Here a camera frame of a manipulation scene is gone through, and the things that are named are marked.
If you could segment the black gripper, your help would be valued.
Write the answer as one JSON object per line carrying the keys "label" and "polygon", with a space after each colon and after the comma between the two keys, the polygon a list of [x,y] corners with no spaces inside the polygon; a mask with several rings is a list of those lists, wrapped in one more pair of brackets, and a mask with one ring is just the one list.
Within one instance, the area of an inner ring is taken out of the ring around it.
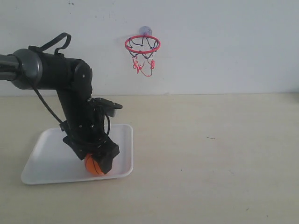
{"label": "black gripper", "polygon": [[101,108],[94,106],[93,99],[61,97],[66,118],[61,124],[61,129],[66,134],[63,142],[81,161],[87,155],[84,149],[97,149],[96,162],[102,173],[107,174],[112,169],[113,159],[120,153],[120,149],[109,138],[109,131],[104,128],[104,120],[109,116]]}

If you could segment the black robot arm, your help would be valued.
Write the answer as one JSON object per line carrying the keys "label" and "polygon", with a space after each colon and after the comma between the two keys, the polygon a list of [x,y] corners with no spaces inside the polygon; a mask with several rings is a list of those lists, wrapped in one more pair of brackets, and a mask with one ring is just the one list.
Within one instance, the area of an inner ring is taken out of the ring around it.
{"label": "black robot arm", "polygon": [[[104,121],[114,117],[115,111],[123,106],[93,98],[92,77],[92,69],[85,61],[32,47],[0,56],[0,78],[22,90],[33,89],[66,133],[64,143],[80,160],[90,155],[102,173],[107,174],[120,150],[109,138],[110,127],[104,127]],[[50,109],[39,90],[57,92],[65,121]]]}

